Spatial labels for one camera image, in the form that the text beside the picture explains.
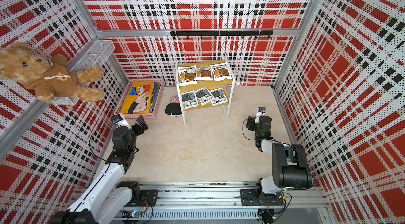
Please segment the grey coffee bag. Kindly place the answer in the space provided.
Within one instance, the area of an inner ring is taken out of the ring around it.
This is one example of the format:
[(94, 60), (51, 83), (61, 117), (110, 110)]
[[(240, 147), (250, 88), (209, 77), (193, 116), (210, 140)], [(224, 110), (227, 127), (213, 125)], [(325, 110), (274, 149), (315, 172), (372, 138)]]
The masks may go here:
[(211, 104), (213, 107), (225, 104), (228, 102), (228, 98), (226, 96), (226, 91), (224, 88), (218, 88), (211, 91), (213, 95), (213, 99), (211, 100)]
[(199, 102), (201, 103), (201, 106), (205, 106), (214, 99), (214, 96), (206, 87), (197, 90), (195, 93)]
[(196, 108), (199, 106), (198, 98), (195, 91), (189, 91), (180, 94), (184, 110)]

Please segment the brown coffee bag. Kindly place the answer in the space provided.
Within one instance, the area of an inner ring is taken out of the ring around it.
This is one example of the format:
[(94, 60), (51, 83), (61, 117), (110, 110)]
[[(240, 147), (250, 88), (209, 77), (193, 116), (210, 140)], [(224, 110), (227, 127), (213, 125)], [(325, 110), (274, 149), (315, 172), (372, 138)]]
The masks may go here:
[(210, 68), (213, 72), (213, 79), (216, 82), (232, 79), (230, 68), (226, 62), (219, 64), (212, 64), (210, 65)]
[(210, 67), (196, 67), (195, 81), (213, 81), (213, 72)]
[(198, 83), (198, 81), (195, 80), (196, 65), (179, 67), (178, 74), (179, 74), (179, 86), (188, 86)]

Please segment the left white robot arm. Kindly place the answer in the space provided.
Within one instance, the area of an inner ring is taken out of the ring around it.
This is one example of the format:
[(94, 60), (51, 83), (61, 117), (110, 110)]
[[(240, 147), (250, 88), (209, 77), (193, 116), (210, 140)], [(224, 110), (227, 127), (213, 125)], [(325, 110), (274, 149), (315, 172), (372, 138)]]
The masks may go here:
[(141, 190), (137, 181), (120, 181), (129, 170), (135, 154), (137, 136), (148, 126), (139, 116), (130, 125), (122, 114), (113, 117), (118, 127), (114, 129), (112, 152), (102, 171), (89, 188), (65, 211), (59, 211), (50, 219), (51, 224), (108, 224), (129, 203), (141, 202)]

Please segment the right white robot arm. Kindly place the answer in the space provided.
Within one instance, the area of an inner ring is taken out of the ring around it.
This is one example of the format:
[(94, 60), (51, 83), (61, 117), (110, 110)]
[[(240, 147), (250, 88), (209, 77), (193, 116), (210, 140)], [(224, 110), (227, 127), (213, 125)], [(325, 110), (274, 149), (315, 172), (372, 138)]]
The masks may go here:
[(264, 115), (249, 116), (245, 127), (254, 132), (254, 143), (262, 153), (271, 155), (272, 172), (256, 184), (259, 195), (278, 194), (284, 189), (308, 190), (314, 186), (304, 148), (298, 144), (283, 143), (271, 136), (272, 118)]

